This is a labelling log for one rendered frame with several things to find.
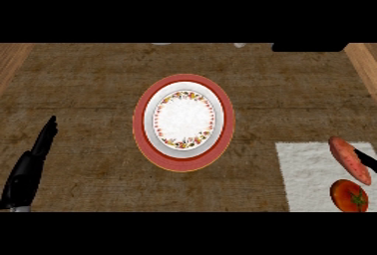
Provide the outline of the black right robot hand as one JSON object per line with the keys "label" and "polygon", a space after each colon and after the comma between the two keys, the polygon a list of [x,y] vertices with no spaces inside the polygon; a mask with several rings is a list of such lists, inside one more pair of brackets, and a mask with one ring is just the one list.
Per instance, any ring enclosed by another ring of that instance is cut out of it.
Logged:
{"label": "black right robot hand", "polygon": [[377,173],[377,159],[374,159],[368,154],[365,154],[360,150],[353,149],[358,158],[360,160],[360,163],[372,169],[372,171]]}

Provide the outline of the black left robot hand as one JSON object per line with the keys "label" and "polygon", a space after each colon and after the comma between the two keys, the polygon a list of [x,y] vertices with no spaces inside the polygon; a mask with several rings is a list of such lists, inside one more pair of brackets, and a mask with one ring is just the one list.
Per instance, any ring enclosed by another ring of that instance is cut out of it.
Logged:
{"label": "black left robot hand", "polygon": [[50,117],[37,136],[32,148],[26,150],[10,171],[0,196],[0,209],[31,206],[38,190],[44,160],[57,134],[56,117]]}

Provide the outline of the red tomato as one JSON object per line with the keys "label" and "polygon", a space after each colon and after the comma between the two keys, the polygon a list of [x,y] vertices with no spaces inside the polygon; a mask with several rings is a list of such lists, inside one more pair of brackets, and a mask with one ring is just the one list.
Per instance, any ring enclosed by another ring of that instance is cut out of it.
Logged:
{"label": "red tomato", "polygon": [[338,179],[329,187],[329,197],[343,212],[365,212],[368,195],[362,187],[347,179]]}

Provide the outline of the white placemat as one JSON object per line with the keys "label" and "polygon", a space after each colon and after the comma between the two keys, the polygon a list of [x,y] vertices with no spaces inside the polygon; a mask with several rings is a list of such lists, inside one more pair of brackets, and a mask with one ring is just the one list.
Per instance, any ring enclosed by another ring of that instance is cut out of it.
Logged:
{"label": "white placemat", "polygon": [[338,179],[352,180],[368,195],[368,212],[377,212],[377,173],[371,185],[347,173],[329,152],[326,142],[278,142],[279,170],[291,212],[338,212],[329,196],[329,186]]}

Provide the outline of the red rimmed floral plate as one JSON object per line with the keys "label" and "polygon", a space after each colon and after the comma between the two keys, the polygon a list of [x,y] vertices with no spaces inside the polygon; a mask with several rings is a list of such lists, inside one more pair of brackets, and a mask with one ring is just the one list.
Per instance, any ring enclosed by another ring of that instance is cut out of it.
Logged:
{"label": "red rimmed floral plate", "polygon": [[152,164],[174,172],[208,166],[229,146],[235,113],[224,90],[205,77],[177,74],[146,89],[133,115],[133,136]]}

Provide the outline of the reddish sweet potato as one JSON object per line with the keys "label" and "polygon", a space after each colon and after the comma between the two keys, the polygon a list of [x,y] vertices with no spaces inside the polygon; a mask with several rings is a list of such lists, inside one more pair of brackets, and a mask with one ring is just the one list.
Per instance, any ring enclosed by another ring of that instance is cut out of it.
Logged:
{"label": "reddish sweet potato", "polygon": [[366,166],[355,152],[352,144],[338,136],[328,140],[331,154],[355,179],[365,185],[371,184],[371,175]]}

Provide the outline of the black appliance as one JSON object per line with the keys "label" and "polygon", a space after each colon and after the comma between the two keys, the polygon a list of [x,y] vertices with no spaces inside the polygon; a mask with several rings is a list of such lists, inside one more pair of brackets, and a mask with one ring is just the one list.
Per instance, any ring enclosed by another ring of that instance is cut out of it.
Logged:
{"label": "black appliance", "polygon": [[329,44],[292,44],[292,43],[273,43],[270,49],[273,52],[340,52],[346,43]]}

